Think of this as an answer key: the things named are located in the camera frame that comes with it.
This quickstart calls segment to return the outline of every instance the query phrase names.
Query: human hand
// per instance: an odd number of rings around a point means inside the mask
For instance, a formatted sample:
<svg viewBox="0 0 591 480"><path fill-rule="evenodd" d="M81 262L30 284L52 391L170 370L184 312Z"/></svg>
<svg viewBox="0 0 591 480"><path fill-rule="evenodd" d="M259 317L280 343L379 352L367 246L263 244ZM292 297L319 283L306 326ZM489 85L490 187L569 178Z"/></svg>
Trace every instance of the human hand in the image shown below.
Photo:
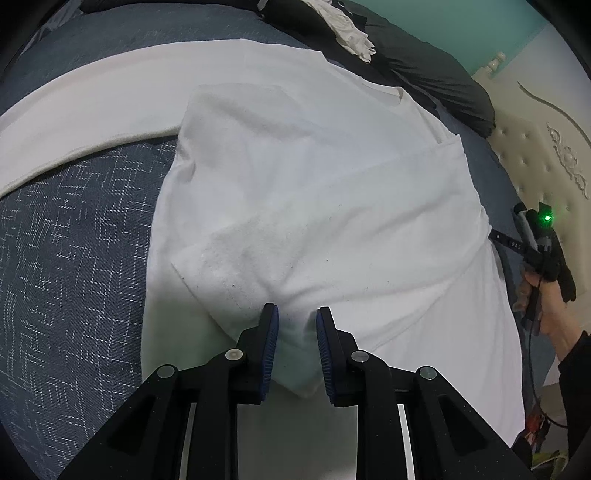
<svg viewBox="0 0 591 480"><path fill-rule="evenodd" d="M560 285L557 281L548 282L544 279L540 282L540 276L537 273L524 271L521 276L523 281L517 288L518 298L513 305L513 311L524 312L533 287L540 285L541 311L538 315L540 332L549 335L568 315L566 303L562 300Z"/></svg>
<svg viewBox="0 0 591 480"><path fill-rule="evenodd" d="M522 273L522 277L513 311L524 312L533 287L540 285L540 332L550 337L558 359L562 361L579 341L583 330L567 310L557 281L548 282L542 279L540 282L537 273L527 271Z"/></svg>

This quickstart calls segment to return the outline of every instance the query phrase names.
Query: teal wall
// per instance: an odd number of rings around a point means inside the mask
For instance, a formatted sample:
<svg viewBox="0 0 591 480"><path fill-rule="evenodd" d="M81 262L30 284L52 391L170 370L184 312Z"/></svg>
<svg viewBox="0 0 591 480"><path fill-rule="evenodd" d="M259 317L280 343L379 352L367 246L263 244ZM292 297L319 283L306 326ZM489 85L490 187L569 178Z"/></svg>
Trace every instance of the teal wall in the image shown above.
<svg viewBox="0 0 591 480"><path fill-rule="evenodd" d="M470 74L498 51L511 60L546 25L526 0L354 1L452 54Z"/></svg>

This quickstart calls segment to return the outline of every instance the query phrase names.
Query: decorative carving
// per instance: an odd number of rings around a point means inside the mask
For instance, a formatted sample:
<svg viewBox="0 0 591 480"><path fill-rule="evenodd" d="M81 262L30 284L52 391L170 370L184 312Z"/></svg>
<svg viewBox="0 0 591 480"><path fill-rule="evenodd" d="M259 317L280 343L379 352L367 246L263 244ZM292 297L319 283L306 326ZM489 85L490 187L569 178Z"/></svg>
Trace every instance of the decorative carving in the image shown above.
<svg viewBox="0 0 591 480"><path fill-rule="evenodd" d="M577 131L583 136L583 138L587 142L587 145L589 146L589 148L591 148L591 140L589 139L589 137L587 136L585 131L580 127L580 125L577 122L575 122L574 119L568 113L566 113L564 110L562 110L561 108L559 108L555 104L534 95L527 88L525 88L522 84L520 84L520 82L517 82L517 85L519 85L519 88L521 89L521 91L524 92L528 97L534 99L536 102L539 102L539 103L542 103L543 105L549 106L552 110L557 111L560 115L562 115L564 118L566 118L572 124L572 126L575 127L577 129Z"/></svg>
<svg viewBox="0 0 591 480"><path fill-rule="evenodd" d="M558 155L560 164L564 167L566 173L569 174L570 179L576 182L579 190L583 192L584 197L589 200L587 180L583 176L583 172L581 172L579 161L577 160L575 153L569 146L564 145L562 142L562 136L558 130L552 128L549 124L546 124L546 127L548 127L550 138L554 144L554 151Z"/></svg>

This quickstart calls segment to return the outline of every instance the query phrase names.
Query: white cloth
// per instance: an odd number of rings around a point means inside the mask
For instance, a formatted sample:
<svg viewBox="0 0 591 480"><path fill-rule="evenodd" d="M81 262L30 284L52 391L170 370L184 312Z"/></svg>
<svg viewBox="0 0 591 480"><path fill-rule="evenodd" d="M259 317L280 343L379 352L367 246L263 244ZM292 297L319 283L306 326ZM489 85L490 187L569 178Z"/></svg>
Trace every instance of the white cloth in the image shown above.
<svg viewBox="0 0 591 480"><path fill-rule="evenodd" d="M349 53L357 55L365 63L371 62L371 55L375 53L374 44L368 39L367 33L359 30L353 20L345 13L333 7L329 0L301 0L312 7L335 32L336 41Z"/></svg>
<svg viewBox="0 0 591 480"><path fill-rule="evenodd" d="M374 350L443 295L489 232L460 138L439 144L397 114L401 103L418 114L408 95L394 89L384 106L365 89L200 87L152 222L152 241L165 232L175 246L150 262L172 260L234 339L277 303L274 378L302 395L322 381L318 307ZM172 282L166 271L148 264L148 293Z"/></svg>
<svg viewBox="0 0 591 480"><path fill-rule="evenodd" d="M410 371L437 365L511 445L524 424L514 391L521 382L521 361L514 354L517 330L505 313L505 285L495 271L490 242L483 253L428 314L374 354ZM356 408L334 408L323 388L304 400L273 383L260 406L239 406L238 429L240 478L356 478Z"/></svg>

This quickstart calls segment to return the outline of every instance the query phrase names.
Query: upholstered headboard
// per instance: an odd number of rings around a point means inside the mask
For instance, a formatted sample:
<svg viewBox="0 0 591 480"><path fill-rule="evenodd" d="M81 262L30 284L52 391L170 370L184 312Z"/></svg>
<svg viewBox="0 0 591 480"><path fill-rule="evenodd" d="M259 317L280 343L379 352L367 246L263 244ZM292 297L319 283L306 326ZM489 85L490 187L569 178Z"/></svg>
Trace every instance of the upholstered headboard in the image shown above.
<svg viewBox="0 0 591 480"><path fill-rule="evenodd" d="M496 110L488 138L528 208L539 201L554 210L554 228L577 284L588 303L591 290L591 141L559 105L520 82L496 82L498 57L474 75Z"/></svg>

